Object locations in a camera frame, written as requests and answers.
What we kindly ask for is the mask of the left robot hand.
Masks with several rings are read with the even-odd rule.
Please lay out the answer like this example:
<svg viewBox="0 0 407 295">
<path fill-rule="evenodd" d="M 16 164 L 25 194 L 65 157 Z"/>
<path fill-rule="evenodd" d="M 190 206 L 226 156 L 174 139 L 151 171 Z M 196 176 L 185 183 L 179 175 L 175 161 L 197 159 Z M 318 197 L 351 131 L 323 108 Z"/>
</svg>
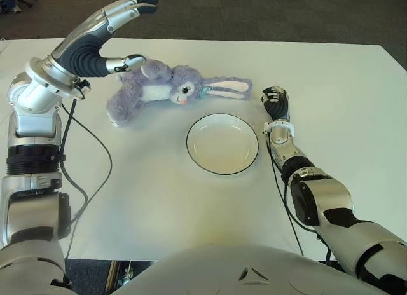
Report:
<svg viewBox="0 0 407 295">
<path fill-rule="evenodd" d="M 106 58 L 101 47 L 127 22 L 142 14 L 154 13 L 159 0 L 117 0 L 90 15 L 51 53 L 65 70 L 79 77 L 104 77 L 117 72 L 133 71 L 146 63 L 139 54 Z"/>
</svg>

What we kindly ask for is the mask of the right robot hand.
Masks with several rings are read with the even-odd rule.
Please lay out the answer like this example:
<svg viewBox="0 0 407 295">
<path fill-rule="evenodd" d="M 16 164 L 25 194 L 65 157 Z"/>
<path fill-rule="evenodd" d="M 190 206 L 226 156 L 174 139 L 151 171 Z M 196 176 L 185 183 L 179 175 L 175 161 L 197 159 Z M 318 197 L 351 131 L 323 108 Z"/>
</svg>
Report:
<svg viewBox="0 0 407 295">
<path fill-rule="evenodd" d="M 289 97 L 287 92 L 279 86 L 271 86 L 262 91 L 261 101 L 273 121 L 290 121 Z"/>
</svg>

